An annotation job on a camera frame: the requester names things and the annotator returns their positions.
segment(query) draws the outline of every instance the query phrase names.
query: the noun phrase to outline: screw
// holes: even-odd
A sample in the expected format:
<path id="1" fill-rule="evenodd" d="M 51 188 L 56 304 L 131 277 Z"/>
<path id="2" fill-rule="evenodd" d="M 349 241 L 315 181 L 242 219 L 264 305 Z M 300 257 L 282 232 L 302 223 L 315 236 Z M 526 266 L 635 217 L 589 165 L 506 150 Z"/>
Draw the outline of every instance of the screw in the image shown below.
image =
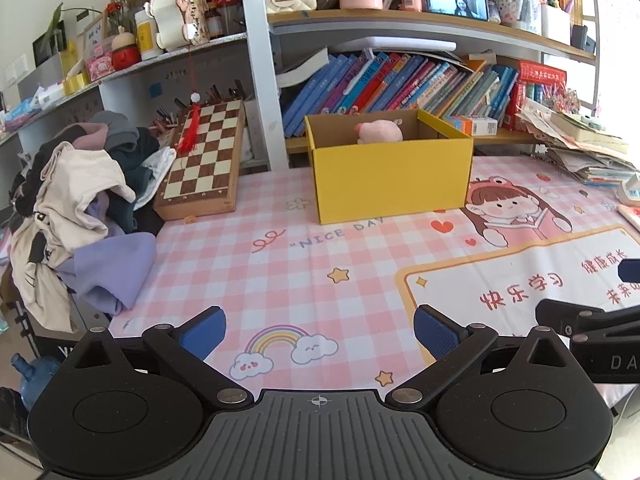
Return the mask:
<path id="1" fill-rule="evenodd" d="M 240 388 L 226 388 L 225 390 L 220 390 L 217 397 L 224 404 L 240 404 L 240 402 L 247 400 L 248 395 L 246 391 Z"/>
<path id="2" fill-rule="evenodd" d="M 391 398 L 399 404 L 415 404 L 422 400 L 422 394 L 414 388 L 400 388 L 391 394 Z"/>

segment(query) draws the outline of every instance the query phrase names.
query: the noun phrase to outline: red heart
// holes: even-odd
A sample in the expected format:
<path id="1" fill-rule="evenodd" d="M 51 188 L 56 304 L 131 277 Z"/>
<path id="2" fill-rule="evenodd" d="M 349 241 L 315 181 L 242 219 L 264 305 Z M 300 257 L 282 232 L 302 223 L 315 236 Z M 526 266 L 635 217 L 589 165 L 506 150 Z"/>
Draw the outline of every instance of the red heart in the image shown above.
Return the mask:
<path id="1" fill-rule="evenodd" d="M 431 227 L 436 229 L 436 231 L 439 233 L 448 233 L 453 229 L 453 224 L 451 222 L 444 222 L 443 224 L 437 220 L 434 220 L 433 222 L 431 222 Z"/>

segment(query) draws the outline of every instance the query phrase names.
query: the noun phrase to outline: smartphone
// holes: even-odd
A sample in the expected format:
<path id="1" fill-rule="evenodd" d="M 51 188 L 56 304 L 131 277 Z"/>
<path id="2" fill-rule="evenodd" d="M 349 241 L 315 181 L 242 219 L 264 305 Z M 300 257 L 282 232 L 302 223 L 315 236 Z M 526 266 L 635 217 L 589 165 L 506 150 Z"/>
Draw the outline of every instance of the smartphone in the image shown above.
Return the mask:
<path id="1" fill-rule="evenodd" d="M 462 16 L 473 20 L 489 20 L 486 0 L 427 0 L 427 12 Z"/>

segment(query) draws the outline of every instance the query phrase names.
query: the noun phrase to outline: rainbow illustration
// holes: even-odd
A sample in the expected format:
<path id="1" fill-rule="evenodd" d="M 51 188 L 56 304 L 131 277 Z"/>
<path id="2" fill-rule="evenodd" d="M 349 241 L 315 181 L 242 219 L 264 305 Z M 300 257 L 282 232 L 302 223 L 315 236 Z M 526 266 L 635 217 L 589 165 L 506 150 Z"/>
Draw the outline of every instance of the rainbow illustration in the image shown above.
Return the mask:
<path id="1" fill-rule="evenodd" d="M 268 346 L 283 342 L 288 343 L 293 348 L 296 347 L 298 339 L 303 335 L 309 335 L 306 330 L 302 330 L 300 327 L 293 325 L 274 325 L 261 330 L 251 338 L 251 341 L 247 343 L 244 352 L 247 354 L 253 354 L 258 352 L 264 355 L 264 351 Z"/>

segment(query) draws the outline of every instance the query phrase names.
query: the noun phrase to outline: cloud illustration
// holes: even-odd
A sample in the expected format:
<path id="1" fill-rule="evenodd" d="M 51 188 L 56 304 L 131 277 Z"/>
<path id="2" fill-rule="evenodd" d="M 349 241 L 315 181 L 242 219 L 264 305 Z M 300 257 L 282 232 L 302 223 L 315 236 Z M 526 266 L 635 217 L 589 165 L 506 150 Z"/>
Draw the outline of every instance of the cloud illustration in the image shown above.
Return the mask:
<path id="1" fill-rule="evenodd" d="M 304 335 L 296 343 L 291 352 L 291 359 L 299 365 L 320 359 L 325 355 L 333 355 L 338 351 L 338 343 L 321 334 Z"/>
<path id="2" fill-rule="evenodd" d="M 229 370 L 229 375 L 236 381 L 247 377 L 255 377 L 258 374 L 267 374 L 273 368 L 273 361 L 268 357 L 255 352 L 253 354 L 241 353 L 236 357 L 236 362 Z"/>

